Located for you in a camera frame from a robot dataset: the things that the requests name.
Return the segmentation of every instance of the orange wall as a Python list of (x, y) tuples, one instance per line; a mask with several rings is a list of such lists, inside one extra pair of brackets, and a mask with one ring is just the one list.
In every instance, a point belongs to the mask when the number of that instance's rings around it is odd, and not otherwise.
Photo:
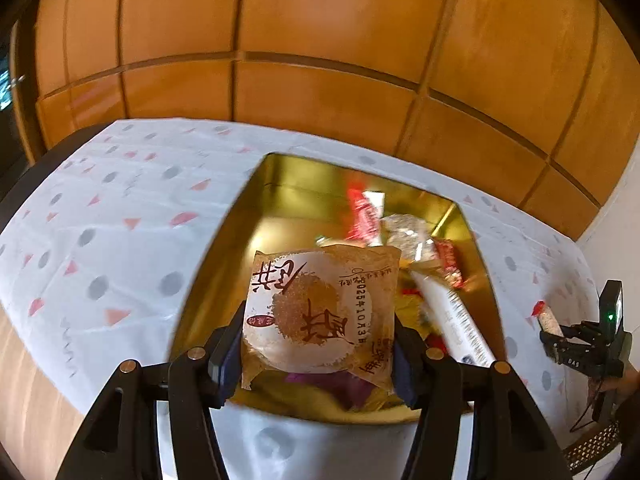
[(638, 134), (640, 67), (597, 0), (40, 0), (48, 147), (124, 117), (345, 140), (577, 238)]

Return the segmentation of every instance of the packaged pastry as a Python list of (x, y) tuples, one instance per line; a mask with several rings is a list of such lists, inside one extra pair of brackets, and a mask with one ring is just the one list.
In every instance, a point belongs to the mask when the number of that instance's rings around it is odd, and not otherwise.
[(407, 267), (412, 262), (437, 259), (438, 253), (424, 219), (409, 214), (394, 214), (385, 216), (382, 224), (388, 231), (386, 244), (401, 251), (401, 267)]
[(399, 251), (333, 245), (256, 253), (242, 327), (242, 387), (265, 369), (347, 370), (392, 390)]
[(442, 263), (442, 275), (453, 288), (462, 288), (465, 282), (462, 279), (462, 272), (458, 265), (455, 245), (451, 240), (445, 238), (434, 238), (433, 242)]
[(490, 366), (494, 354), (458, 293), (441, 276), (412, 272), (412, 277), (425, 300), (424, 314), (442, 332), (451, 357), (469, 365)]
[(347, 189), (347, 199), (353, 213), (347, 240), (362, 240), (371, 247), (382, 245), (380, 217), (385, 208), (385, 194), (364, 191), (354, 185)]
[(542, 328), (542, 330), (549, 332), (550, 334), (564, 337), (556, 316), (551, 312), (551, 309), (545, 301), (537, 302), (533, 307), (531, 315), (538, 318), (538, 323), (540, 323), (540, 328)]

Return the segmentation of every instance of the white wall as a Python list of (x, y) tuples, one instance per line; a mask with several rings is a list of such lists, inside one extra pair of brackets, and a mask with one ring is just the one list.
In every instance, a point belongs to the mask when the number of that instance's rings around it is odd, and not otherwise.
[(622, 280), (625, 330), (633, 333), (631, 363), (640, 369), (640, 142), (616, 189), (578, 240), (598, 293)]

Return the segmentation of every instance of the table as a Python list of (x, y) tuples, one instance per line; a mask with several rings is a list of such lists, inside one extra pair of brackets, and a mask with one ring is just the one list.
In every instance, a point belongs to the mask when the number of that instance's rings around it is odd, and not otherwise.
[[(183, 119), (100, 129), (65, 139), (66, 153), (60, 147), (48, 167), (30, 170), (3, 202), (15, 214), (0, 234), (0, 301), (34, 360), (81, 412), (119, 362), (166, 359), (189, 284), (226, 210), (261, 158), (280, 152), (380, 174), (457, 202), (494, 285), (508, 360), (560, 445), (573, 440), (567, 429), (584, 408), (586, 381), (544, 355), (530, 317), (544, 299), (562, 323), (597, 319), (590, 270), (568, 238), (471, 186), (336, 140)], [(258, 478), (269, 469), (270, 478), (285, 478), (301, 467), (314, 478), (334, 463), (346, 475), (345, 462), (356, 468), (351, 476), (398, 475), (414, 428), (319, 425), (238, 406), (213, 417), (232, 478)], [(164, 416), (165, 452), (166, 424)], [(466, 418), (461, 456), (469, 436)], [(359, 451), (364, 442), (366, 453)], [(456, 478), (465, 473), (461, 462)]]

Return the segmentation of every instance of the person's hand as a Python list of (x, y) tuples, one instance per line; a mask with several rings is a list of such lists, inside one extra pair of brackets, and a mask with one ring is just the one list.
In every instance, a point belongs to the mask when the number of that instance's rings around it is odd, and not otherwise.
[[(600, 381), (589, 378), (589, 398), (593, 398), (598, 388)], [(627, 397), (631, 396), (640, 387), (640, 374), (629, 363), (625, 364), (625, 371), (622, 377), (607, 377), (602, 381), (600, 387), (601, 392), (608, 392), (609, 390), (618, 391), (617, 404), (621, 403)]]

